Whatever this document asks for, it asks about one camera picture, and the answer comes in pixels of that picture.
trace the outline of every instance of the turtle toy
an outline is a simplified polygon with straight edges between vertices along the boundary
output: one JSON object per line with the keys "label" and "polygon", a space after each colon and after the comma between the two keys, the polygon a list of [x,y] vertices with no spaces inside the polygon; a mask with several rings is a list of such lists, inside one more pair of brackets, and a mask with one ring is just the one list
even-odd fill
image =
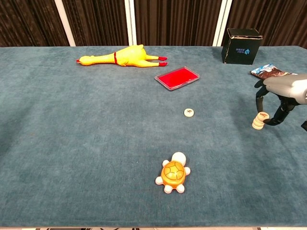
{"label": "turtle toy", "polygon": [[183,193],[183,183],[186,176],[190,174],[191,169],[184,167],[186,164],[186,156],[182,152],[175,152],[172,156],[171,162],[168,160],[163,161],[163,169],[161,176],[158,176],[155,183],[164,185],[164,192],[169,194],[173,189],[177,192]]}

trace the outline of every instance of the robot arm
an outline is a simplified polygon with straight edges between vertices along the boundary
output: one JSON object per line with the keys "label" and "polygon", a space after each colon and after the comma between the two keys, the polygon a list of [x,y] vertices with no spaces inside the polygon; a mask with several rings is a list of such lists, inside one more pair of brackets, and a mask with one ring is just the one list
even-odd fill
{"label": "robot arm", "polygon": [[[277,109],[274,117],[263,121],[270,126],[275,126],[283,122],[295,106],[307,104],[307,74],[270,77],[258,81],[255,88],[259,87],[261,88],[256,93],[258,112],[263,111],[263,96],[268,92],[276,94],[281,101],[281,105]],[[307,121],[302,124],[302,128],[307,131]]]}

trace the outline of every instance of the rubber chicken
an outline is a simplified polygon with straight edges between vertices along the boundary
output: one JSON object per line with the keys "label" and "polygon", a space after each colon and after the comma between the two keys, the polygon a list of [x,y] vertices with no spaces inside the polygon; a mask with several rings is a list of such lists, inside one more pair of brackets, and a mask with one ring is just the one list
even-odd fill
{"label": "rubber chicken", "polygon": [[147,60],[167,60],[167,57],[150,56],[146,54],[144,45],[134,45],[120,51],[103,56],[83,56],[76,60],[84,66],[98,63],[114,63],[120,66],[154,67],[166,66],[167,62],[149,62]]}

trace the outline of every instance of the turtle head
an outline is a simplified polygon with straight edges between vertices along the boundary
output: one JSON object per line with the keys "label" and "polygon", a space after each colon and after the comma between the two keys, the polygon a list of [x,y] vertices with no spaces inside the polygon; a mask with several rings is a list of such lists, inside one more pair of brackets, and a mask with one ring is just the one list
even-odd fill
{"label": "turtle head", "polygon": [[172,156],[172,161],[178,161],[183,166],[186,164],[186,156],[182,152],[175,152]]}

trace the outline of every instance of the table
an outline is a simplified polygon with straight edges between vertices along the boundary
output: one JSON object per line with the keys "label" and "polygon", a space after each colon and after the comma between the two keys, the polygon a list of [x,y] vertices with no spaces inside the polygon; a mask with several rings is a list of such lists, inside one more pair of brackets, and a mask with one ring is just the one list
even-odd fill
{"label": "table", "polygon": [[[145,47],[166,67],[75,63],[121,48],[0,48],[0,226],[307,226],[307,107],[254,130],[249,74],[307,72],[305,49],[261,47],[252,66],[197,46]],[[200,79],[172,92],[154,79],[182,66]],[[176,151],[191,174],[167,195],[154,181]]]}

